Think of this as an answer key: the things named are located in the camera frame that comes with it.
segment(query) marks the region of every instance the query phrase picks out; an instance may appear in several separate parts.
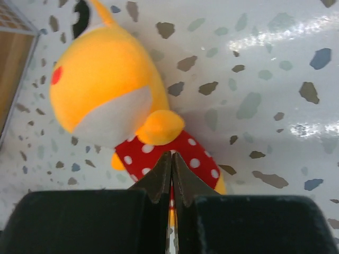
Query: red fabric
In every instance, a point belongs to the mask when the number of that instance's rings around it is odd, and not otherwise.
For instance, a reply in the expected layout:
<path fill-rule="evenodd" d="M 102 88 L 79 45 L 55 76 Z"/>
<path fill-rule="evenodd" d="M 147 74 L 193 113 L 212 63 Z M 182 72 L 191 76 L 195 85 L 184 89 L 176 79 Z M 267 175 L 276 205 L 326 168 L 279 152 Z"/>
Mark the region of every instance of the red fabric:
<path fill-rule="evenodd" d="M 185 131 L 164 146 L 150 146 L 134 137 L 118 145 L 115 151 L 134 181 L 147 174 L 166 151 L 179 152 L 187 166 L 213 189 L 220 177 L 220 170 L 212 157 Z"/>

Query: yellow plush toy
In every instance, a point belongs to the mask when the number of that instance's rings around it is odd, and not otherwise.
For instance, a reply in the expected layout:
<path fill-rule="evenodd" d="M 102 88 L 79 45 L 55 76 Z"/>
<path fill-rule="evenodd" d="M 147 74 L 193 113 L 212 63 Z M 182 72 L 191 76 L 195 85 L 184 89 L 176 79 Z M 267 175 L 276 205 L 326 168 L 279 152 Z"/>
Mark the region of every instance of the yellow plush toy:
<path fill-rule="evenodd" d="M 146 50 L 102 4 L 90 2 L 105 27 L 74 40 L 55 65 L 50 100 L 59 123 L 75 136 L 115 148 L 113 168 L 126 169 L 135 181 L 164 151 L 175 150 L 205 183 L 224 194 L 221 171 L 170 110 Z"/>

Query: red cheek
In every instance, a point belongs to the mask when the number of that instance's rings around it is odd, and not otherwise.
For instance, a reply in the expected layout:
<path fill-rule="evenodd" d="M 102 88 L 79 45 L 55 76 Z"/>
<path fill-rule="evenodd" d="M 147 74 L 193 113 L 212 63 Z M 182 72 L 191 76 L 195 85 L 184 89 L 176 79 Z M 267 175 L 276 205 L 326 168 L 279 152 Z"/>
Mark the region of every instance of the red cheek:
<path fill-rule="evenodd" d="M 55 85 L 56 83 L 59 82 L 61 76 L 63 74 L 63 68 L 60 66 L 58 67 L 54 72 L 53 72 L 53 75 L 52 75 L 52 85 Z"/>

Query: toy arm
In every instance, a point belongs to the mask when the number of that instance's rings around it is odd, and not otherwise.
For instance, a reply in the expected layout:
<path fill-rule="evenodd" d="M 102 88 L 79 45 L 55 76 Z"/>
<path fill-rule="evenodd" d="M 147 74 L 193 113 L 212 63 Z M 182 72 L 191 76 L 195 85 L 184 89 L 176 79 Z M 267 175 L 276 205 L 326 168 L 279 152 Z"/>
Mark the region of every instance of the toy arm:
<path fill-rule="evenodd" d="M 116 153 L 113 154 L 111 165 L 115 170 L 125 170 L 125 167 Z"/>
<path fill-rule="evenodd" d="M 184 127 L 184 120 L 173 111 L 157 110 L 148 116 L 136 135 L 145 144 L 162 146 L 175 140 Z"/>

